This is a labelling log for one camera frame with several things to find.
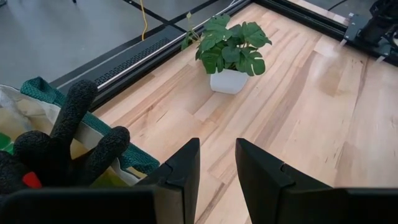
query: red object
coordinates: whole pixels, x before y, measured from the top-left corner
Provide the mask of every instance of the red object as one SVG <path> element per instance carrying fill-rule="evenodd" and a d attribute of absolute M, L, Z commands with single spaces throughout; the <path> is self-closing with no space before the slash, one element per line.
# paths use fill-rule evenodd
<path fill-rule="evenodd" d="M 42 188 L 42 183 L 40 183 L 39 178 L 37 178 L 34 172 L 25 174 L 25 176 L 22 178 L 22 181 L 31 188 Z"/>

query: white pot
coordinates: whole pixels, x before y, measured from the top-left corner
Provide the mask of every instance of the white pot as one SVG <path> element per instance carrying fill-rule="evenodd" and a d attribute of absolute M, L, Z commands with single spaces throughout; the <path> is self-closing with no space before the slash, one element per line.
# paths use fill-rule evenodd
<path fill-rule="evenodd" d="M 211 90 L 220 93 L 237 94 L 246 84 L 249 76 L 239 71 L 224 69 L 210 76 Z"/>

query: green fabric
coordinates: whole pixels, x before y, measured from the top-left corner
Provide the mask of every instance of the green fabric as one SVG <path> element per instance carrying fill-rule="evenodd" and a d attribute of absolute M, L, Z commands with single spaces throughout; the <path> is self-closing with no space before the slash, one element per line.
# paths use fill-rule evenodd
<path fill-rule="evenodd" d="M 63 96 L 62 93 L 52 88 L 40 77 L 26 81 L 22 85 L 21 93 L 59 107 L 61 107 L 65 101 L 65 96 Z M 85 115 L 83 122 L 103 135 L 107 134 L 111 129 L 107 124 L 91 113 Z M 126 152 L 119 158 L 119 161 L 123 170 L 128 167 L 134 167 L 145 174 L 150 174 L 159 166 L 159 162 L 156 159 L 133 144 L 130 144 Z"/>

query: canvas bag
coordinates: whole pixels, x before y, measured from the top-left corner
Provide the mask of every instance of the canvas bag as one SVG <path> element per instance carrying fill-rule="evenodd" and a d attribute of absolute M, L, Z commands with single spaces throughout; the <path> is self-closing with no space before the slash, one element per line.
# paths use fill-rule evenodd
<path fill-rule="evenodd" d="M 40 77 L 26 81 L 21 90 L 0 85 L 0 132 L 13 141 L 20 134 L 30 130 L 48 134 L 64 101 L 65 96 Z M 87 113 L 72 142 L 72 157 L 78 157 L 88 149 L 94 148 L 110 129 L 100 119 Z M 158 166 L 159 162 L 156 159 L 130 144 L 123 155 L 113 162 L 112 169 L 104 174 L 106 177 L 101 177 L 101 183 L 97 182 L 97 186 L 105 186 L 103 183 L 107 181 L 107 184 L 111 185 L 112 182 L 117 183 L 119 180 L 116 180 L 113 174 L 127 185 L 134 185 Z"/>

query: monstera plant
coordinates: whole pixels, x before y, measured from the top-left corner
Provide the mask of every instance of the monstera plant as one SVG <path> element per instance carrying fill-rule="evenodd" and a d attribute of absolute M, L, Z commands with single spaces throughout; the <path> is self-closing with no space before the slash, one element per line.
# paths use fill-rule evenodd
<path fill-rule="evenodd" d="M 190 29 L 182 42 L 182 49 L 187 48 L 190 42 L 197 43 L 195 59 L 202 61 L 207 74 L 214 74 L 210 81 L 212 89 L 216 82 L 222 82 L 223 85 L 228 84 L 226 82 L 240 83 L 241 88 L 238 91 L 221 91 L 235 94 L 243 88 L 247 75 L 261 75 L 266 71 L 258 50 L 266 44 L 272 45 L 272 42 L 255 22 L 243 22 L 242 25 L 227 29 L 230 19 L 226 14 L 212 17 L 205 23 L 201 37 Z"/>

